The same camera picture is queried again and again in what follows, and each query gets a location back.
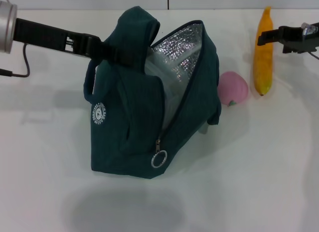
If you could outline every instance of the white tabletop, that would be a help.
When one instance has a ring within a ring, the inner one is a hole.
[[[123,11],[19,11],[18,16],[105,39]],[[261,10],[155,10],[157,39],[204,21],[220,72],[250,84]],[[273,10],[274,27],[319,21],[319,10]],[[318,232],[319,61],[282,54],[274,82],[223,107],[152,180],[90,169],[89,59],[28,46],[31,76],[0,78],[1,232]],[[0,68],[25,73],[22,44]]]

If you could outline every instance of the black cable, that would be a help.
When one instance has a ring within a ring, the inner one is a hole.
[[[29,62],[28,62],[28,59],[26,58],[26,53],[25,53],[26,46],[27,46],[27,44],[25,43],[23,45],[23,58],[24,58],[24,62],[26,65],[26,75],[12,74],[12,76],[15,76],[15,77],[28,77],[28,76],[30,76],[30,66],[29,66]]]
[[[311,56],[313,56],[314,58],[316,58],[316,59],[318,59],[319,60],[319,57],[318,56],[316,56],[316,55],[314,55],[313,53],[311,53],[311,52],[308,52]]]

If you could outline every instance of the white logo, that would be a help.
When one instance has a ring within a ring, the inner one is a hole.
[[[103,103],[98,103],[94,106],[92,116],[94,123],[97,125],[100,125],[104,121],[106,109]]]

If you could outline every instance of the lunch bag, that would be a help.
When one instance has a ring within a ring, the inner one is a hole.
[[[206,121],[218,123],[219,61],[203,22],[151,45],[159,28],[145,10],[131,8],[104,42],[115,48],[113,60],[89,63],[93,171],[151,179]]]

